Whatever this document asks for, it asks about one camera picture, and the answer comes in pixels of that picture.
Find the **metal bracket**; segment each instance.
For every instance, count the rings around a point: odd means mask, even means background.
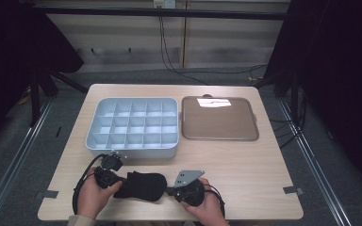
[[[174,188],[187,186],[203,174],[205,174],[203,170],[181,170],[175,179]]]

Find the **wrist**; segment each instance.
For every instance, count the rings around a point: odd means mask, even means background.
[[[207,224],[204,224],[205,226],[229,226],[228,221],[225,220],[225,218],[219,218],[217,220],[210,220],[211,222],[208,222]]]
[[[94,225],[95,219],[87,218],[82,215],[69,216],[68,225]]]
[[[82,210],[82,209],[78,210],[77,214],[91,219],[96,219],[96,217],[98,217],[98,214],[95,214],[93,211]]]

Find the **white wall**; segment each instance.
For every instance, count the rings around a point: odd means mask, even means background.
[[[40,0],[37,4],[152,8],[153,0]],[[286,12],[288,0],[178,0],[176,7],[201,10]],[[164,68],[157,17],[48,16],[86,62],[84,71]],[[268,63],[282,22],[163,18],[163,25],[168,54],[174,67],[236,67]]]

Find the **human hand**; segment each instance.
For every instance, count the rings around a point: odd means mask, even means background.
[[[199,180],[204,184],[205,189],[210,189],[208,180],[206,178],[199,178]],[[224,226],[228,225],[228,222],[225,220],[222,215],[222,210],[220,208],[219,201],[215,194],[210,192],[205,192],[205,199],[202,204],[199,206],[191,206],[186,202],[181,202],[185,210],[190,214],[194,215],[198,220],[205,226]]]
[[[123,182],[116,182],[113,186],[106,189],[101,188],[93,176],[95,168],[90,168],[87,179],[78,196],[77,214],[87,218],[95,219],[102,209],[107,205],[108,199],[116,193]]]

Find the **cable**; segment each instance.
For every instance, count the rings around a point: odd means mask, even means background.
[[[101,153],[101,154],[98,154],[95,158],[93,158],[92,161],[90,162],[90,164],[85,169],[84,173],[82,174],[80,180],[78,181],[78,183],[74,189],[74,194],[73,194],[73,211],[74,211],[75,215],[77,214],[78,196],[80,194],[81,187],[82,187],[82,185],[84,185],[85,180],[87,180],[88,177],[90,177],[94,174],[94,173],[90,174],[86,177],[88,171],[90,170],[92,165],[96,162],[96,160],[98,160],[98,158],[105,157],[105,156],[107,156],[107,154]]]
[[[276,128],[276,129],[273,129],[273,132],[277,132],[278,130],[281,130],[282,128],[284,128],[286,125],[288,125],[286,122],[281,125],[280,127]]]
[[[273,120],[273,119],[269,119],[270,121],[273,121],[273,122],[291,122],[289,120]]]
[[[209,186],[214,189],[214,190],[205,190],[205,192],[212,193],[217,197],[217,200],[219,201],[220,209],[222,210],[222,216],[225,217],[225,208],[224,208],[225,202],[222,200],[222,195],[220,195],[219,190],[216,187],[211,186],[211,185],[204,185],[204,186]]]
[[[164,23],[163,23],[163,18],[159,17],[159,23],[160,23],[160,51],[161,51],[161,59],[163,61],[164,66],[166,67],[167,70],[169,70],[172,73],[177,73],[180,76],[183,77],[187,77],[189,79],[193,79],[199,83],[205,84],[208,86],[208,83],[199,80],[197,78],[191,77],[191,76],[187,76],[185,75],[186,73],[221,73],[221,74],[238,74],[238,73],[249,73],[251,76],[251,84],[249,86],[251,86],[253,84],[254,81],[254,77],[252,72],[255,70],[258,70],[260,68],[266,67],[268,64],[262,64],[262,65],[255,65],[253,67],[251,67],[249,70],[246,71],[239,71],[239,72],[212,72],[212,71],[189,71],[189,72],[179,72],[173,65],[172,62],[170,61],[170,56],[169,56],[169,52],[167,50],[167,42],[166,42],[166,38],[165,38],[165,34],[164,34]],[[163,53],[163,45],[164,45],[164,52],[166,54],[167,57],[167,61],[170,64],[170,67],[167,65],[166,60],[164,58],[164,53]]]
[[[307,110],[307,96],[304,93],[303,99],[301,101],[301,106],[300,106],[300,114],[301,116],[299,117],[299,124],[297,125],[297,127],[299,128],[295,135],[293,135],[293,137],[291,137],[289,140],[287,140],[284,144],[280,145],[280,149],[284,148],[285,146],[287,146],[294,138],[296,138],[297,136],[299,136],[304,129],[304,123],[305,123],[305,114],[306,114],[306,110]],[[279,136],[279,137],[283,137],[286,136],[288,134],[290,134],[291,131],[285,135]]]

